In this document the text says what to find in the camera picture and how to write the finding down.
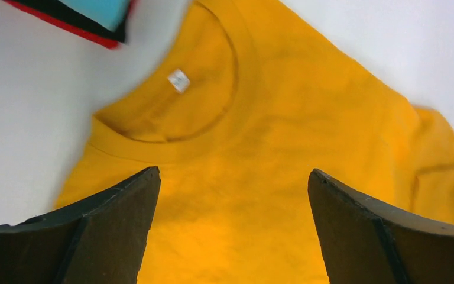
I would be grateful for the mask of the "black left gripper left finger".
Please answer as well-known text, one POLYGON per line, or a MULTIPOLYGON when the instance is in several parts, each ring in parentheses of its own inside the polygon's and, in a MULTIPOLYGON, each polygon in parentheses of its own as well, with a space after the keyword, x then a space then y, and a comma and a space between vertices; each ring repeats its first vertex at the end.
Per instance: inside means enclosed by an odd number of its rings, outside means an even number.
POLYGON ((17 225, 0 225, 0 283, 135 283, 160 172, 117 185, 17 225))

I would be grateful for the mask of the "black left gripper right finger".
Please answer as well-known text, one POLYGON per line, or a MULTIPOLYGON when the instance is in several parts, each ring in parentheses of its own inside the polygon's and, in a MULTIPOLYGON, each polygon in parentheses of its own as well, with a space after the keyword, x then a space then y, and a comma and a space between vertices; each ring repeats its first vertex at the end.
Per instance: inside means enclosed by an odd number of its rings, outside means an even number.
POLYGON ((454 283, 454 225, 314 169, 308 196, 330 283, 454 283))

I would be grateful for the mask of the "yellow t-shirt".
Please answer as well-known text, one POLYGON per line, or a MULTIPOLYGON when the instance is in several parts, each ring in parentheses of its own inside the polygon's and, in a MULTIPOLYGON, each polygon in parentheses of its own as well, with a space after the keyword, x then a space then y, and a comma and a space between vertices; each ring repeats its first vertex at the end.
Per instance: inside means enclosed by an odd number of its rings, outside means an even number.
POLYGON ((328 283, 318 168, 454 224, 454 132, 279 1, 193 1, 161 66, 98 111, 61 208, 158 166, 139 283, 328 283))

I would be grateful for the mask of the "cyan folded t-shirt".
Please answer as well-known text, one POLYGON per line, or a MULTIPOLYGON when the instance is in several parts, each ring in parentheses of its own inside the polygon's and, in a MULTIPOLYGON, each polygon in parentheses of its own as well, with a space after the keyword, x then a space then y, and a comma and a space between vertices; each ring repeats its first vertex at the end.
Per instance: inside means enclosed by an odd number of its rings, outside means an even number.
POLYGON ((60 0, 62 4, 88 17, 109 31, 122 22, 130 0, 60 0))

